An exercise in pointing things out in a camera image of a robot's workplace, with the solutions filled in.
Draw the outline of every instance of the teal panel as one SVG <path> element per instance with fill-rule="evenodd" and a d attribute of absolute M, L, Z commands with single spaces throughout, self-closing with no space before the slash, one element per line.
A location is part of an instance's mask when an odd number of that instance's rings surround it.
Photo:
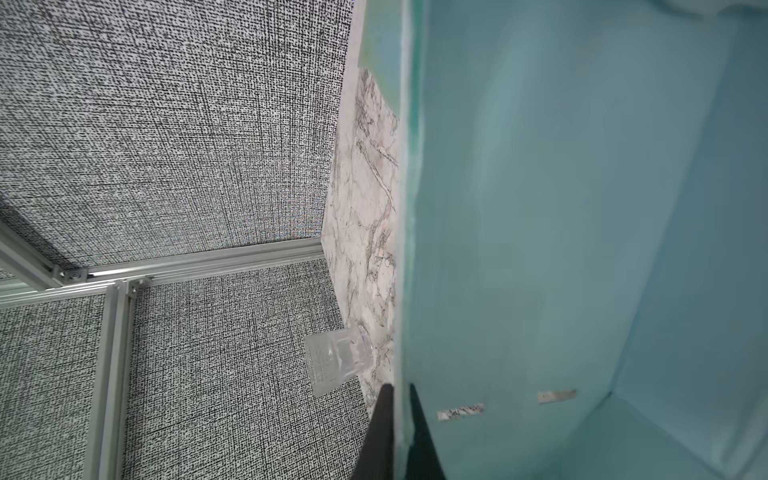
<path fill-rule="evenodd" d="M 395 115 L 400 112 L 401 31 L 400 0 L 367 0 L 358 65 L 373 74 Z"/>
<path fill-rule="evenodd" d="M 610 388 L 737 23 L 635 0 L 426 11 L 400 378 L 449 478 L 514 478 Z"/>
<path fill-rule="evenodd" d="M 768 477 L 768 442 L 763 443 L 763 448 L 752 461 L 743 480 L 765 480 L 765 477 Z"/>
<path fill-rule="evenodd" d="M 768 18 L 733 50 L 617 394 L 727 476 L 768 438 Z M 761 478 L 768 478 L 768 469 Z"/>
<path fill-rule="evenodd" d="M 719 480 L 628 403 L 609 398 L 579 428 L 558 480 Z"/>

